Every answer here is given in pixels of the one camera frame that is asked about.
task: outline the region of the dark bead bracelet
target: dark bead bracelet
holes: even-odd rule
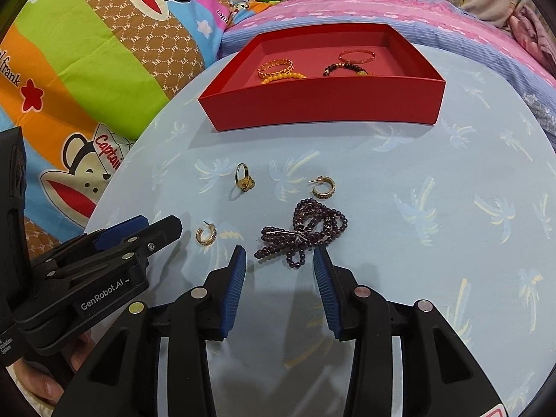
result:
[[[322,222],[320,231],[313,232]],[[264,259],[286,252],[286,261],[292,268],[305,264],[305,250],[318,245],[328,246],[347,227],[348,219],[334,208],[328,208],[315,199],[303,199],[294,210],[294,230],[265,227],[261,239],[265,247],[255,252],[255,259]],[[299,253],[299,261],[294,256]]]
[[[324,69],[324,73],[322,74],[322,76],[330,76],[330,72],[335,71],[337,68],[349,69],[350,71],[356,72],[357,75],[368,75],[369,74],[365,69],[363,69],[363,67],[360,67],[357,64],[336,63],[336,64],[330,64],[326,69]]]

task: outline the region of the metal rivet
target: metal rivet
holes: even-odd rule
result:
[[[204,298],[205,296],[207,296],[207,293],[207,289],[203,287],[197,287],[191,290],[191,296],[196,300]]]
[[[138,314],[141,313],[144,308],[145,305],[142,302],[133,302],[130,304],[127,310],[129,310],[132,314]]]
[[[433,309],[433,304],[427,300],[420,300],[417,303],[417,307],[419,308],[419,310],[422,310],[423,312],[430,312]]]
[[[369,296],[371,296],[371,289],[365,287],[364,285],[355,287],[355,290],[353,292],[355,293],[355,296],[358,296],[360,298],[368,298]]]

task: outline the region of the rose gold bangle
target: rose gold bangle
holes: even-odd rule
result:
[[[368,55],[371,55],[370,58],[361,60],[361,61],[355,61],[355,60],[348,60],[344,58],[344,55],[348,55],[350,53],[366,53]],[[338,56],[338,58],[340,59],[340,61],[343,61],[344,63],[349,63],[349,64],[365,64],[365,63],[370,63],[371,61],[375,60],[375,52],[374,51],[370,51],[370,50],[361,50],[361,49],[354,49],[354,50],[346,50],[343,51],[342,53],[340,53],[340,55]]]
[[[276,72],[264,72],[272,67],[275,67],[277,65],[284,65],[286,66],[283,69],[280,69],[279,71]],[[274,61],[268,61],[267,63],[264,63],[262,66],[260,66],[260,68],[257,70],[257,73],[259,74],[259,77],[261,77],[263,80],[265,78],[268,78],[269,76],[273,76],[273,75],[277,75],[277,74],[285,74],[288,72],[291,72],[294,70],[294,62],[289,60],[289,59],[275,59]]]

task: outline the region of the green stripe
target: green stripe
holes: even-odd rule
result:
[[[27,3],[16,26],[79,105],[122,136],[137,139],[169,101],[85,0]]]

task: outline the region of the earring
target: earring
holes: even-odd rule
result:
[[[318,185],[322,185],[324,183],[328,183],[328,185],[330,185],[332,188],[330,189],[329,192],[327,193],[319,193],[315,187],[312,188],[312,193],[315,195],[315,197],[317,197],[318,199],[328,199],[329,197],[332,197],[332,195],[334,194],[334,192],[336,191],[336,184],[334,183],[334,181],[330,178],[330,177],[326,177],[326,176],[318,176],[316,178],[316,180],[311,180],[309,183],[316,183]]]
[[[216,239],[216,226],[214,224],[209,224],[207,221],[203,221],[209,228],[208,230],[210,230],[210,237],[207,239],[202,239],[201,238],[201,234],[203,233],[203,228],[199,227],[197,229],[197,233],[195,234],[195,238],[197,239],[197,242],[200,245],[203,246],[210,246],[212,245],[212,243],[214,243],[214,240]]]
[[[244,178],[239,178],[240,169],[244,169]],[[249,191],[252,187],[255,186],[255,181],[253,180],[252,176],[249,175],[249,168],[245,163],[240,163],[237,165],[236,168],[236,186],[241,189],[244,193]]]

